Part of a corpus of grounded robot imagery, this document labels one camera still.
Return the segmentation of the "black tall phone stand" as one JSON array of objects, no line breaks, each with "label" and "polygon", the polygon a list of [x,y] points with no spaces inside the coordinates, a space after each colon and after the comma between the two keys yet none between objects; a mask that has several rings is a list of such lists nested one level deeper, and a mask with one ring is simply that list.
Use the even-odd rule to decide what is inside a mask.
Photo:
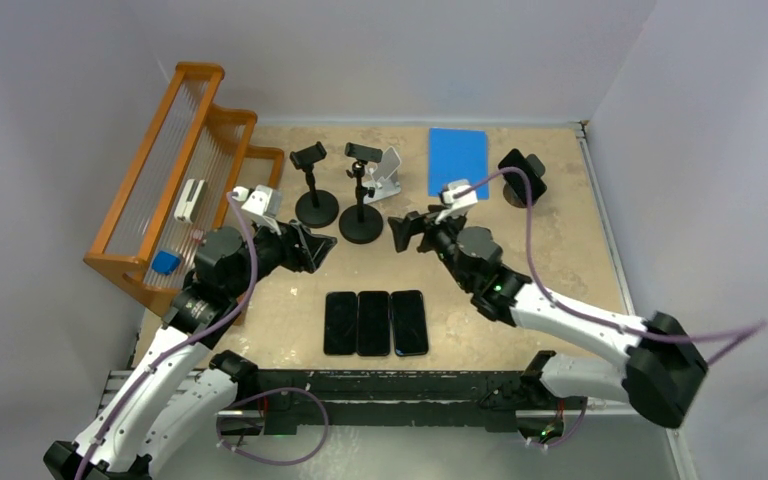
[{"label": "black tall phone stand", "polygon": [[363,177],[369,163],[378,164],[382,160],[381,149],[347,142],[344,154],[353,159],[351,169],[346,174],[356,181],[354,205],[347,207],[339,218],[339,231],[343,238],[354,244],[368,244],[376,240],[383,231],[383,218],[380,212],[365,203],[374,196],[375,188],[363,185]]}]

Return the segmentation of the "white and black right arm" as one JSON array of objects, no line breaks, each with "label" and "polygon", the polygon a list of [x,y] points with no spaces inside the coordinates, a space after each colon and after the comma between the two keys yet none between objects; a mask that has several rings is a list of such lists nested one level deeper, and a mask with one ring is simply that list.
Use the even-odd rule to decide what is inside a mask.
[{"label": "white and black right arm", "polygon": [[489,229],[469,226],[465,217],[439,221],[438,211],[391,217],[396,251],[420,235],[417,250],[432,252],[455,284],[490,321],[542,332],[590,352],[575,360],[558,353],[535,356],[521,392],[536,407],[557,397],[591,397],[629,404],[639,415],[676,429],[708,373],[708,363],[673,316],[616,314],[575,301],[511,269]]}]

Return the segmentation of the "black round-base phone stand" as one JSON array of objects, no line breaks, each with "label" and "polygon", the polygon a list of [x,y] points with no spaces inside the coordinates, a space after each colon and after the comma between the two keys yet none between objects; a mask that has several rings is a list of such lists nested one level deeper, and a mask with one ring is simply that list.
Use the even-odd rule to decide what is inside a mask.
[{"label": "black round-base phone stand", "polygon": [[326,227],[336,220],[339,213],[336,197],[316,186],[314,165],[326,156],[327,151],[320,141],[289,155],[293,167],[305,174],[308,191],[298,198],[295,215],[298,221],[309,228]]}]

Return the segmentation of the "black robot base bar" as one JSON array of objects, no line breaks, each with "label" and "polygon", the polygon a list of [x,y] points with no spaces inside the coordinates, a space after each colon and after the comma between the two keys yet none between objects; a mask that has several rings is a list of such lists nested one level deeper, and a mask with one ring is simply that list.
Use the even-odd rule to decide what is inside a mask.
[{"label": "black robot base bar", "polygon": [[248,418],[265,418],[268,435],[301,426],[477,427],[491,433],[540,433],[560,399],[522,371],[261,369],[232,389]]}]

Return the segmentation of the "black phone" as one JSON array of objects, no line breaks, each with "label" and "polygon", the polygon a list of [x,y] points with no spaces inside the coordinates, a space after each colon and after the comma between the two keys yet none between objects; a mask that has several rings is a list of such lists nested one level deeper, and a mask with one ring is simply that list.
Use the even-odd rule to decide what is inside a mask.
[{"label": "black phone", "polygon": [[504,173],[517,173],[517,174],[518,174],[518,175],[519,175],[519,176],[522,178],[523,182],[525,183],[525,187],[526,187],[526,195],[525,195],[525,198],[526,198],[526,203],[527,203],[528,201],[530,201],[530,202],[531,202],[531,198],[530,198],[530,195],[531,195],[531,190],[530,190],[530,185],[529,185],[529,182],[528,182],[528,179],[527,179],[526,175],[525,175],[525,174],[524,174],[524,173],[523,173],[523,172],[522,172],[520,169],[518,169],[518,168],[514,168],[514,167],[505,167],[505,168],[502,168],[502,169],[500,169],[500,170],[505,170],[505,172],[504,172]]},{"label": "black phone", "polygon": [[357,353],[387,356],[390,353],[390,298],[384,291],[358,294]]},{"label": "black phone", "polygon": [[429,337],[422,292],[419,290],[392,292],[390,311],[395,353],[401,357],[427,354]]}]

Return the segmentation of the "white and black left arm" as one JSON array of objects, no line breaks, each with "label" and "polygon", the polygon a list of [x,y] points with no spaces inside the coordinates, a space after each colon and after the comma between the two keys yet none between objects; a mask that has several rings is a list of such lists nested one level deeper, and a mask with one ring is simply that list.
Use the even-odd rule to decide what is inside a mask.
[{"label": "white and black left arm", "polygon": [[278,267],[315,272],[336,245],[292,220],[208,232],[137,367],[96,419],[43,462],[56,479],[155,479],[201,424],[225,407],[244,409],[260,390],[257,366],[212,351]]}]

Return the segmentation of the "black smartphone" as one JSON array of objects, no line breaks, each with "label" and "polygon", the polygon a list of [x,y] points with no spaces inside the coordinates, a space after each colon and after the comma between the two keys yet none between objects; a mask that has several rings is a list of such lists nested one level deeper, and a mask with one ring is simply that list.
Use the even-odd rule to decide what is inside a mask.
[{"label": "black smartphone", "polygon": [[353,355],[357,348],[355,292],[329,292],[325,298],[323,351],[326,355]]}]

